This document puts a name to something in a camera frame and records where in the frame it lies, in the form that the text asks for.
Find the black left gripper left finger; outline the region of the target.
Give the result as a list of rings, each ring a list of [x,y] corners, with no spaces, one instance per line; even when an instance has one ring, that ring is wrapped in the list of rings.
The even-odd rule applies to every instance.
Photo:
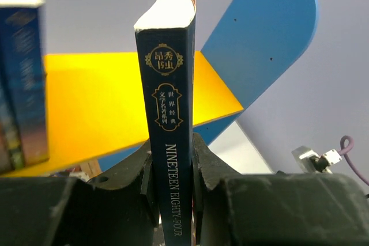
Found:
[[[2,245],[152,245],[159,211],[150,143],[109,170],[77,177],[3,177]]]

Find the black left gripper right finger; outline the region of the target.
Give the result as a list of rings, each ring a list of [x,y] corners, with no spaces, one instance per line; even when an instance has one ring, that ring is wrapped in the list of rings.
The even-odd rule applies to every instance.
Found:
[[[193,135],[198,245],[367,245],[368,200],[329,173],[243,175]]]

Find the Nineteen Eighty-Four book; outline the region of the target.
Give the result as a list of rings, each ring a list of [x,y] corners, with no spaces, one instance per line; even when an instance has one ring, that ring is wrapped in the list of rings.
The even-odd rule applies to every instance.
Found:
[[[192,245],[196,0],[156,0],[134,24],[167,245]]]

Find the Othello picture book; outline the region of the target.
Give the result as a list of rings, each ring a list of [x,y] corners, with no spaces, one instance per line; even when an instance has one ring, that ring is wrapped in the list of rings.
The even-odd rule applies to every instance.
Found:
[[[83,181],[88,181],[91,178],[101,174],[101,168],[98,160],[83,162],[63,171],[50,174],[53,177],[77,177]]]

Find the blue and yellow bookshelf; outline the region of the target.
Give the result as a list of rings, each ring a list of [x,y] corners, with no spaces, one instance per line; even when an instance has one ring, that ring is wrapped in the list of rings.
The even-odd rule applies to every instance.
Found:
[[[194,131],[213,142],[309,47],[318,0],[232,0],[194,63]],[[134,52],[48,54],[50,159],[43,176],[95,158],[106,170],[148,138]]]

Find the upright blue orange book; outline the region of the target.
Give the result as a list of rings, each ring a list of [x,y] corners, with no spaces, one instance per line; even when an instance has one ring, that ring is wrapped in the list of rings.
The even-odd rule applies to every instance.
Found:
[[[1,82],[14,113],[25,167],[49,158],[43,6],[44,0],[1,0]]]

